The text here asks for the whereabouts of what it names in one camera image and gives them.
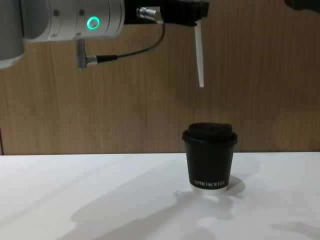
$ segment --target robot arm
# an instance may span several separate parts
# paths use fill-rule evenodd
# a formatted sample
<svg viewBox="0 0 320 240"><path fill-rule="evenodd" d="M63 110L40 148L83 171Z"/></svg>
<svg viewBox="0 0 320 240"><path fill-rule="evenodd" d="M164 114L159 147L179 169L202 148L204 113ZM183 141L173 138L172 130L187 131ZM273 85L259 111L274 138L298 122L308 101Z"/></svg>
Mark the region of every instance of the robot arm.
<svg viewBox="0 0 320 240"><path fill-rule="evenodd" d="M0 0L0 69L23 56L24 40L115 38L124 24L196 26L208 10L196 0Z"/></svg>

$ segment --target green indicator light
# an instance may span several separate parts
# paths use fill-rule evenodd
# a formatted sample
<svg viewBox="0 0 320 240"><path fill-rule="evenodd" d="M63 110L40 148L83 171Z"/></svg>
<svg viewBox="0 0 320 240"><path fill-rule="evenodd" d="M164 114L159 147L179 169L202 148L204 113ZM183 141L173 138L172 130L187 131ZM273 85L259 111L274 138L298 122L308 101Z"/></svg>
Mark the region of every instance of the green indicator light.
<svg viewBox="0 0 320 240"><path fill-rule="evenodd" d="M99 27L100 25L100 20L98 17L96 16L92 16L89 18L89 20L86 22L86 26L88 27L88 29L90 30L95 30Z"/></svg>

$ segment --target black mount bracket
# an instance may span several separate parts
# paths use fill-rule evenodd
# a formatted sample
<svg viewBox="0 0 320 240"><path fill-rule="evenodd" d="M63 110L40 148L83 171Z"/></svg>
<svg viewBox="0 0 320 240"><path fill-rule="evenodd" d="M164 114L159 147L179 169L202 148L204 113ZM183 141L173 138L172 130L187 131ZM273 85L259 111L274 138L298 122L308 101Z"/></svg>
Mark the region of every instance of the black mount bracket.
<svg viewBox="0 0 320 240"><path fill-rule="evenodd" d="M196 26L196 22L206 18L209 3L198 0L125 0L124 24L154 24L137 17L139 7L159 8L166 24Z"/></svg>
<svg viewBox="0 0 320 240"><path fill-rule="evenodd" d="M295 10L312 10L320 13L320 1L319 0L284 0L290 8Z"/></svg>

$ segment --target white cup bottom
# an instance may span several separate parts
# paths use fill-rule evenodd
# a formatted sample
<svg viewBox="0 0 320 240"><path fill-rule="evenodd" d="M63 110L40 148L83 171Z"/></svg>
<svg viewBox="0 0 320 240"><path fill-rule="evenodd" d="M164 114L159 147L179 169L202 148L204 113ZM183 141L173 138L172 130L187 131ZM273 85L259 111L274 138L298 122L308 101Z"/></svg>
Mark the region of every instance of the white cup bottom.
<svg viewBox="0 0 320 240"><path fill-rule="evenodd" d="M220 195L223 194L225 191L227 191L227 187L225 186L224 188L220 188L220 189L202 189L196 186L193 186L192 184L190 184L191 189L193 192L195 192L196 194L200 194L200 195Z"/></svg>

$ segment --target black paper cup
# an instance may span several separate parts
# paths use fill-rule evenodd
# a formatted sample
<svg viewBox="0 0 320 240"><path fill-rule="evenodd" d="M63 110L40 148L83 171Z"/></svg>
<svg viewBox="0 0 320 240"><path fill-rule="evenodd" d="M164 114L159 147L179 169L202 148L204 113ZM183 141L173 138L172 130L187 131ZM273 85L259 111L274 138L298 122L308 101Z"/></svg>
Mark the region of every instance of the black paper cup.
<svg viewBox="0 0 320 240"><path fill-rule="evenodd" d="M204 195L227 190L238 136L230 124L194 123L183 132L191 188Z"/></svg>

